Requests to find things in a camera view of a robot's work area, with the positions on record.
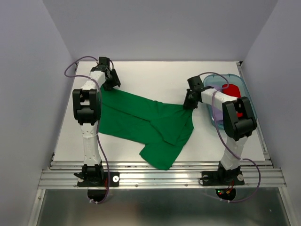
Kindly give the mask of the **green t shirt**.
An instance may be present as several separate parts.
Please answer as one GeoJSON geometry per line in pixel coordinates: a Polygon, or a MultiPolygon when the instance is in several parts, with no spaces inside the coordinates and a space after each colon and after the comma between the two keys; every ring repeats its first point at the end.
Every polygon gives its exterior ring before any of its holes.
{"type": "Polygon", "coordinates": [[[151,166],[168,170],[194,130],[192,110],[118,89],[101,88],[99,132],[144,145],[139,155],[151,166]]]}

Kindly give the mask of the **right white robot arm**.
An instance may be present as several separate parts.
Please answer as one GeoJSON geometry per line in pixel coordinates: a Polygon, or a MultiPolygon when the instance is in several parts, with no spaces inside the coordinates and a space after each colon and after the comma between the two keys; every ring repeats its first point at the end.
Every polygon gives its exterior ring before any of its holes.
{"type": "Polygon", "coordinates": [[[227,135],[227,139],[222,141],[225,151],[219,161],[218,169],[202,171],[201,184],[204,186],[225,186],[230,183],[244,185],[240,170],[241,155],[247,139],[257,128],[249,98],[227,95],[224,91],[230,86],[228,81],[219,89],[205,86],[199,75],[189,78],[187,82],[189,88],[183,104],[184,109],[194,110],[198,103],[210,105],[213,111],[218,109],[223,114],[223,129],[227,135]]]}

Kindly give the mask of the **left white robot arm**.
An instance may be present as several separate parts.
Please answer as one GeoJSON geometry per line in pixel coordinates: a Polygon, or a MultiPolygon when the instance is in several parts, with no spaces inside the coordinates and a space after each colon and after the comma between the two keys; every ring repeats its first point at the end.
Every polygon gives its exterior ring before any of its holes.
{"type": "Polygon", "coordinates": [[[82,170],[74,175],[78,186],[105,186],[108,173],[103,170],[98,146],[98,123],[101,118],[101,100],[99,87],[106,91],[121,83],[108,57],[99,57],[96,66],[92,67],[87,81],[81,88],[72,91],[73,115],[80,125],[84,145],[82,170]]]}

